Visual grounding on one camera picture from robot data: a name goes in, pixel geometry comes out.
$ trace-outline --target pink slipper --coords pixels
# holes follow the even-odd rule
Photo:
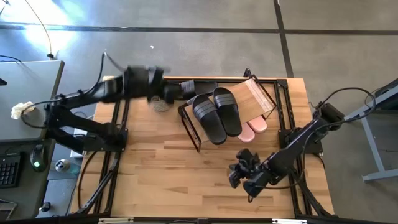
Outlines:
[[[268,127],[266,121],[264,120],[264,118],[262,118],[262,116],[258,116],[257,118],[248,121],[248,124],[255,133],[263,133]]]
[[[254,136],[254,131],[250,128],[250,126],[247,123],[242,124],[242,132],[240,135],[238,135],[238,139],[244,143],[248,143],[253,141]]]

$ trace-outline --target white cloth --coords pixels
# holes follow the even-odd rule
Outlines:
[[[28,106],[30,106],[32,104],[33,103],[29,101],[27,103],[18,103],[17,105],[13,106],[11,108],[11,118],[19,119],[19,117],[21,117],[22,110],[24,110],[25,108],[27,108]],[[36,108],[35,106],[31,106],[28,110],[25,110],[24,114],[31,112],[35,108]]]

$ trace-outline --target computer mouse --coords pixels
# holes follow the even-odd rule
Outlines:
[[[47,168],[47,151],[42,144],[38,144],[33,148],[30,153],[30,163],[36,172],[43,172]]]

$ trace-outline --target gray desk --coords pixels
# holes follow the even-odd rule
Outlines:
[[[18,187],[0,189],[0,199],[17,203],[11,219],[36,217],[47,186],[50,166],[43,172],[34,172],[29,155],[33,147],[45,136],[45,129],[34,129],[26,126],[20,119],[11,118],[11,108],[20,103],[50,100],[58,90],[63,70],[63,61],[0,63],[0,78],[7,81],[0,86],[0,153],[10,146],[9,152],[24,152],[21,159],[21,174]],[[42,126],[45,117],[43,105],[29,114],[29,122]],[[43,142],[48,162],[51,162],[55,141]]]
[[[57,94],[63,70],[63,61],[0,63],[0,78],[7,82],[0,86],[0,142],[37,140],[45,129],[30,128],[21,119],[11,118],[11,108],[18,103],[50,100]],[[45,111],[38,105],[28,114],[28,122],[43,126]]]

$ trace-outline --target desk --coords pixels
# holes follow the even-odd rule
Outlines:
[[[312,119],[304,80],[288,78],[287,82],[295,123],[302,127]],[[264,86],[271,96],[275,95],[271,86]],[[202,145],[201,153],[197,153],[177,113],[177,107],[182,103],[178,101],[170,110],[157,113],[153,110],[153,105],[147,104],[146,99],[131,100],[127,119],[129,137],[126,150],[121,156],[111,216],[294,217],[289,189],[263,190],[253,203],[248,203],[243,188],[239,186],[233,189],[228,181],[228,165],[236,162],[235,155],[240,149],[246,147],[258,152],[261,159],[279,150],[277,112],[274,110],[271,113],[267,120],[267,131],[257,134],[253,142],[244,144],[237,138],[228,138],[220,146],[206,142]],[[112,104],[99,103],[96,107],[95,121],[109,122],[112,113]],[[97,153],[87,166],[81,186],[82,203],[91,196],[98,185],[103,156],[103,153]],[[309,189],[324,208],[333,213],[321,162],[313,155],[306,155],[305,162]],[[285,178],[279,186],[288,184],[289,180]],[[298,195],[300,208],[304,210],[300,191]],[[76,210],[75,194],[70,211]]]
[[[0,78],[7,81],[0,86],[0,153],[10,145],[18,145],[9,152],[24,152],[21,158],[21,174],[18,187],[0,189],[0,199],[17,203],[11,219],[36,217],[42,206],[50,165],[43,172],[35,172],[30,164],[30,152],[45,136],[45,129],[34,129],[21,119],[11,118],[11,108],[20,102],[33,103],[52,99],[58,90],[64,62],[60,60],[44,62],[0,63]],[[37,106],[29,114],[29,122],[41,126],[45,118],[43,105]],[[44,146],[50,163],[55,141],[47,139]]]
[[[10,149],[8,150],[10,153],[23,152],[21,157],[22,170],[19,176],[18,187],[0,189],[0,199],[17,203],[17,208],[12,213],[10,219],[34,218],[42,206],[45,189],[47,188],[47,176],[49,175],[50,165],[43,172],[35,172],[33,170],[29,155],[37,143],[38,141],[14,143],[13,145],[17,145],[17,147],[12,148],[10,144],[2,144],[0,146],[1,153],[6,149]],[[48,153],[47,159],[51,163],[55,141],[53,139],[46,139],[43,145]]]

